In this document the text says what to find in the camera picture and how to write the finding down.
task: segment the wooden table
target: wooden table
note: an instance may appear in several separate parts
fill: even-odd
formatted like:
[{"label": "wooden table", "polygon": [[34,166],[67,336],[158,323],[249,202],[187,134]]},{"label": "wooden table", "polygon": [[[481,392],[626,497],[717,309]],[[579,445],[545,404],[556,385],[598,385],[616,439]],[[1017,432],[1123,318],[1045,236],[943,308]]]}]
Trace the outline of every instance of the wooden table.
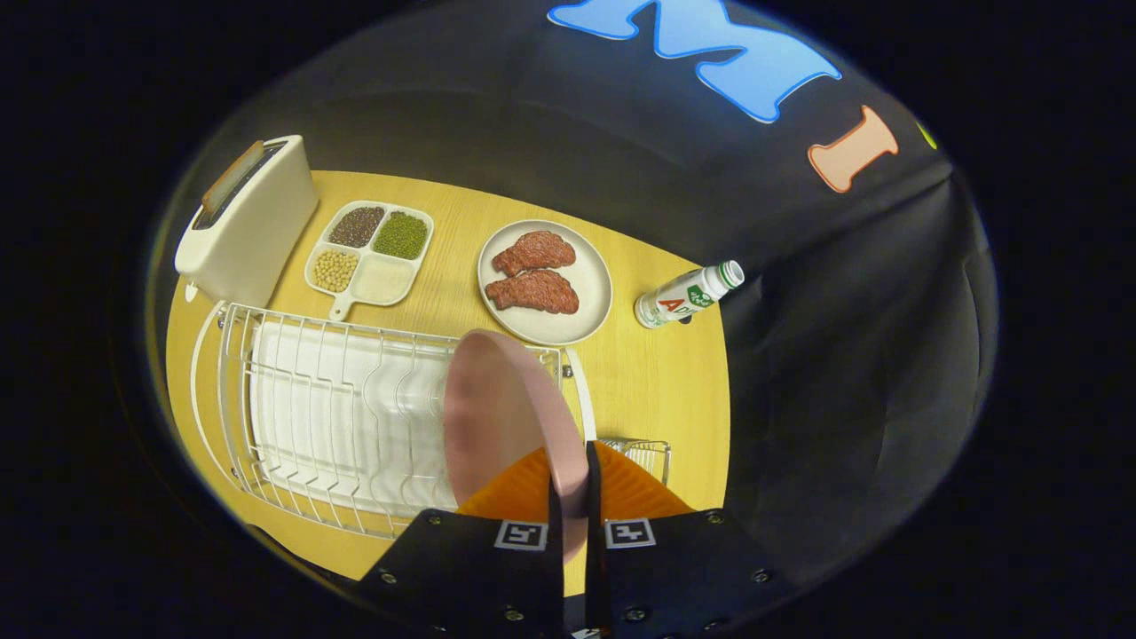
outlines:
[{"label": "wooden table", "polygon": [[[607,322],[575,345],[591,390],[599,437],[665,440],[674,450],[668,486],[696,509],[719,507],[729,459],[729,383],[718,306],[688,325],[654,331],[640,326],[634,300],[698,265],[627,235],[538,206],[421,180],[344,172],[312,172],[319,205],[296,242],[268,304],[272,310],[327,318],[332,298],[307,285],[304,263],[318,235],[345,204],[381,200],[425,210],[435,232],[410,294],[392,307],[357,304],[346,322],[385,329],[460,337],[471,329],[500,332],[477,290],[476,260],[498,229],[519,219],[558,222],[591,240],[611,272],[615,304]],[[359,579],[392,543],[301,518],[237,489],[201,441],[190,404],[190,362],[204,322],[212,322],[197,371],[202,432],[219,437],[217,349],[220,330],[210,320],[215,300],[184,296],[178,282],[169,315],[167,375],[177,429],[187,455],[217,497],[240,520],[260,526],[296,555]],[[563,392],[577,424],[576,383]],[[225,462],[225,449],[215,447]],[[565,595],[584,590],[580,553],[565,566]]]}]

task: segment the pink plate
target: pink plate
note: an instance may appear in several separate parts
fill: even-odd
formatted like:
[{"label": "pink plate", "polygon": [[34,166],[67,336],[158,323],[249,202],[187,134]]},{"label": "pink plate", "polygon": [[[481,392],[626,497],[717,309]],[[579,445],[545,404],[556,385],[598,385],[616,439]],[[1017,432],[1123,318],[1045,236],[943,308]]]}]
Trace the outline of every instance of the pink plate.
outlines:
[{"label": "pink plate", "polygon": [[560,389],[532,352],[501,333],[466,333],[450,363],[442,423],[458,504],[543,446],[560,496],[565,563],[579,551],[587,537],[584,441]]}]

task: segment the black background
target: black background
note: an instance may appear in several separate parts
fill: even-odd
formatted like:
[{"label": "black background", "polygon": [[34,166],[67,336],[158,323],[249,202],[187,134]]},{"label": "black background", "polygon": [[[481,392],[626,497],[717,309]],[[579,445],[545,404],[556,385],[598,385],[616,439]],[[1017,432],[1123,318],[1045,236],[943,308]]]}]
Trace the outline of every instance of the black background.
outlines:
[{"label": "black background", "polygon": [[[1104,327],[1124,296],[1079,266],[1092,257],[1118,271],[1113,251],[1131,230],[1116,225],[1109,192],[1126,165],[1109,164],[1108,139],[1092,131],[1126,108],[1112,73],[1120,61],[1110,57],[1120,51],[1119,9],[765,7],[859,64],[949,147],[984,213],[1003,331],[980,426],[944,486],[894,539],[765,617],[760,631],[1120,636],[1120,597],[1130,591],[1120,567],[1130,553],[1110,554],[1105,542],[1128,516],[1110,497],[1121,475],[1104,457],[1118,450],[1124,396]],[[8,20],[15,38],[3,56],[15,80],[8,159],[20,165],[9,213],[20,233],[6,260],[24,301],[11,317],[47,329],[11,340],[9,356],[32,363],[30,375],[8,373],[10,399],[32,405],[7,424],[17,434],[9,453],[26,464],[6,466],[17,475],[19,545],[5,597],[16,604],[15,633],[395,636],[231,538],[233,524],[195,521],[142,454],[136,438],[152,426],[126,417],[122,397],[136,401],[140,380],[110,366],[128,346],[130,327],[110,320],[127,301],[122,273],[137,271],[141,223],[197,141],[264,84],[389,8],[208,0],[34,10]],[[1044,304],[1027,312],[1027,298]],[[1086,317],[1105,321],[1088,332],[1078,326]],[[1025,389],[1028,372],[1039,383]]]}]

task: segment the soybean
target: soybean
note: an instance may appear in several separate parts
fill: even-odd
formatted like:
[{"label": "soybean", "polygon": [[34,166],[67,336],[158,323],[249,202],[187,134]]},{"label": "soybean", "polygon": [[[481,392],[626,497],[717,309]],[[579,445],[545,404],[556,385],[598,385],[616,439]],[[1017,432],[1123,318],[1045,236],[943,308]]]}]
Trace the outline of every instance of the soybean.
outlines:
[{"label": "soybean", "polygon": [[351,274],[358,265],[357,255],[326,250],[316,256],[316,264],[311,267],[311,279],[317,287],[341,293],[348,289]]}]

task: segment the plastic bottle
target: plastic bottle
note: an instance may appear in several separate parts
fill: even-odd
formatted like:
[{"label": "plastic bottle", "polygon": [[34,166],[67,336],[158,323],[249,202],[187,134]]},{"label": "plastic bottle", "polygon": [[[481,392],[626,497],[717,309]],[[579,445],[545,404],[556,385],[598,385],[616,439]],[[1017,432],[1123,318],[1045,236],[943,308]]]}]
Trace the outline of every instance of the plastic bottle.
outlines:
[{"label": "plastic bottle", "polygon": [[695,268],[635,300],[635,318],[648,329],[682,320],[711,306],[745,281],[734,262]]}]

